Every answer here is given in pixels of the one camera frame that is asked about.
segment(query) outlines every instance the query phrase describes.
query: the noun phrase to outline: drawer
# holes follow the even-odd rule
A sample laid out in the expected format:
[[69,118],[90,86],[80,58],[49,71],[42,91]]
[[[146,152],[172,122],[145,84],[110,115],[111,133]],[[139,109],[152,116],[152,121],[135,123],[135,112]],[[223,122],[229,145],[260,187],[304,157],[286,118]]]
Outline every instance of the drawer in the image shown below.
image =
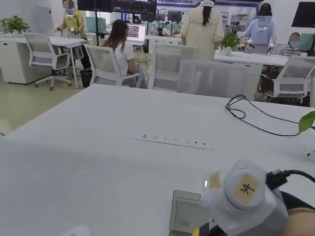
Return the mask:
[[18,46],[16,42],[10,41],[1,41],[0,42],[0,51],[6,52],[18,52]]

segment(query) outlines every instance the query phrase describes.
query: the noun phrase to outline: yellow label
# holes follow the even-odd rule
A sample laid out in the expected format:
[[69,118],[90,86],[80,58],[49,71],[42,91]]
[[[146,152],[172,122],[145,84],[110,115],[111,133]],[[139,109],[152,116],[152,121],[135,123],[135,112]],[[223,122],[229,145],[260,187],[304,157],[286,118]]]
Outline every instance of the yellow label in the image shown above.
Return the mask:
[[208,188],[214,189],[220,187],[220,174],[219,172],[215,172],[214,174],[210,175]]
[[239,184],[236,185],[234,197],[241,200],[244,205],[248,205],[259,186],[260,182],[254,176],[245,174]]

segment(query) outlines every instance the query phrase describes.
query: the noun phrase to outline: plant leaf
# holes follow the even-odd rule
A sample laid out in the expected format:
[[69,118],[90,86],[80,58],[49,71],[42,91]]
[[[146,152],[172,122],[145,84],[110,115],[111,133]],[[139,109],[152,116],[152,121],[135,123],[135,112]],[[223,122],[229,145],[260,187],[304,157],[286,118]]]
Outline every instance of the plant leaf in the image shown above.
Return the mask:
[[315,112],[310,112],[306,114],[305,116],[303,116],[299,122],[299,133],[302,133],[308,130],[314,124],[314,121],[315,121]]

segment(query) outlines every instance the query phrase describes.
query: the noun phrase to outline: long brown hair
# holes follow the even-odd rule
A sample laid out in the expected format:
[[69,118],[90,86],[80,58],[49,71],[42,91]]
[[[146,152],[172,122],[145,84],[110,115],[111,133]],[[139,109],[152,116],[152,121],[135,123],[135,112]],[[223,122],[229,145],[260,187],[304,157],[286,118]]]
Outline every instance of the long brown hair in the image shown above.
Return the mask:
[[128,36],[128,25],[122,20],[115,20],[113,23],[112,31],[108,39],[104,43],[104,47],[109,47],[115,50],[119,44],[122,44],[121,51],[125,48],[125,41]]
[[203,15],[203,22],[202,25],[205,26],[210,19],[210,13],[211,13],[211,8],[210,6],[204,6],[202,10],[202,15]]

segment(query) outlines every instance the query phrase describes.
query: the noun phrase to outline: face mask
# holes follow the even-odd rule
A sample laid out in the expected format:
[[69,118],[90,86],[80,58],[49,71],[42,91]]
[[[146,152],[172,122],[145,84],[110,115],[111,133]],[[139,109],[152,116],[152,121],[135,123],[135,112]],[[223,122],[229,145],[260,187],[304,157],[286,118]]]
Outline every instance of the face mask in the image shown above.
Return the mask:
[[66,13],[67,15],[73,15],[74,11],[75,11],[75,7],[74,7],[74,8],[71,8],[71,9],[65,9],[65,13]]
[[272,19],[272,16],[258,16],[258,19],[262,22],[270,22]]
[[299,48],[300,41],[289,41],[289,44],[292,46],[292,48]]

